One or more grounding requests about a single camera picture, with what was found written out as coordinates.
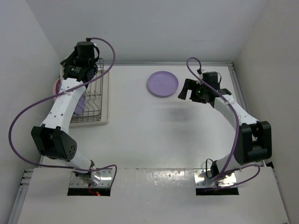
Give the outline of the pink plate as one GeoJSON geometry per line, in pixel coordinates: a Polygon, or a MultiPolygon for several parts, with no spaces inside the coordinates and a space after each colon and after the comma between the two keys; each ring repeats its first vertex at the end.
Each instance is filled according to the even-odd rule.
{"type": "Polygon", "coordinates": [[[61,80],[57,79],[53,85],[52,95],[58,94],[60,92],[60,89],[61,89],[61,80]]]}

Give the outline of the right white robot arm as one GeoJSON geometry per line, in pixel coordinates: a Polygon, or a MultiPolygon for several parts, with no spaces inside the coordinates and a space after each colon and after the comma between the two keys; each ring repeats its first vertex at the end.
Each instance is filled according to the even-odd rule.
{"type": "Polygon", "coordinates": [[[232,152],[213,161],[208,178],[222,177],[243,165],[271,158],[270,123],[252,117],[235,101],[228,89],[220,88],[217,72],[204,73],[202,81],[186,79],[178,98],[185,100],[188,91],[191,91],[191,101],[210,104],[236,131],[232,152]]]}

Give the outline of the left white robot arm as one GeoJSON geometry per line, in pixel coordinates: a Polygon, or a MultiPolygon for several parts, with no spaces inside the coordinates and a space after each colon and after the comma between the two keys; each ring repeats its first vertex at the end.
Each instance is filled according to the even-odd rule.
{"type": "Polygon", "coordinates": [[[61,160],[66,165],[86,174],[92,161],[78,150],[76,141],[69,136],[69,126],[77,104],[85,92],[88,82],[96,75],[99,49],[91,41],[78,42],[73,53],[61,62],[60,96],[40,126],[31,130],[33,141],[42,156],[61,160]]]}

